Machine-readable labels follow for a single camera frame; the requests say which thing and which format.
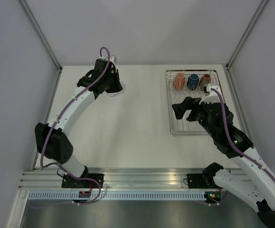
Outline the clear glass cup two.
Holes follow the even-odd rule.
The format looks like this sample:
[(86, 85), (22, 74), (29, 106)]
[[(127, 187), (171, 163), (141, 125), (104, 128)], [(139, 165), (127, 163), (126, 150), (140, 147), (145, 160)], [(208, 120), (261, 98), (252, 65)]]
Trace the clear glass cup two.
[(125, 91), (126, 91), (126, 84), (120, 81), (118, 85), (116, 85), (115, 87), (110, 89), (109, 92), (107, 92), (107, 95), (110, 97), (114, 97), (114, 96), (123, 94)]

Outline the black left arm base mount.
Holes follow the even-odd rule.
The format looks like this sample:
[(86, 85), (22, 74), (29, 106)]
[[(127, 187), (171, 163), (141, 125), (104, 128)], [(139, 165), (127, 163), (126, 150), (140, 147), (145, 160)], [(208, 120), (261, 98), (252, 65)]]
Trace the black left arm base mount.
[[(88, 178), (97, 181), (100, 187), (103, 186), (104, 174), (102, 173), (89, 173)], [(99, 189), (98, 185), (92, 180), (78, 180), (69, 175), (64, 175), (61, 188), (64, 189)]]

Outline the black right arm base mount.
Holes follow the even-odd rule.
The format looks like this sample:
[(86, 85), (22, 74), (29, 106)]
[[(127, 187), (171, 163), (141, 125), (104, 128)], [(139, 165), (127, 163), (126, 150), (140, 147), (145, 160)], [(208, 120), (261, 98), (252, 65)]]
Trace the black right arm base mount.
[(201, 173), (188, 173), (187, 184), (189, 189), (206, 189), (207, 184), (205, 183)]

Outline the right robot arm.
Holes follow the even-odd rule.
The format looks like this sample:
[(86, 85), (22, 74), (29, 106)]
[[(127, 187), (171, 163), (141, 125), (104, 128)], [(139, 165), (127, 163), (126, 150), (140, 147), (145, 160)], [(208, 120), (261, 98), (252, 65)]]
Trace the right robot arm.
[(275, 175), (265, 166), (251, 140), (233, 125), (233, 113), (223, 102), (204, 103), (186, 97), (172, 104), (176, 119), (189, 111), (188, 122), (198, 122), (213, 139), (216, 148), (239, 166), (252, 184), (234, 177), (214, 162), (202, 172), (202, 182), (212, 188), (224, 188), (249, 205), (262, 223), (275, 228)]

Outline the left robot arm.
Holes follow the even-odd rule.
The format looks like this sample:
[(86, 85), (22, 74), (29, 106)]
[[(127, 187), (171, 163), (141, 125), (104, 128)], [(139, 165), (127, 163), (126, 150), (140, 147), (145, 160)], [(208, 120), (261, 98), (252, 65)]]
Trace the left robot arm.
[(63, 188), (101, 188), (102, 180), (95, 180), (89, 175), (88, 168), (73, 154), (74, 147), (69, 133), (83, 111), (99, 95), (106, 92), (121, 92), (119, 70), (116, 57), (101, 57), (96, 60), (93, 69), (79, 79), (71, 99), (62, 111), (47, 123), (38, 123), (35, 127), (37, 151), (40, 158), (50, 159), (65, 171)]

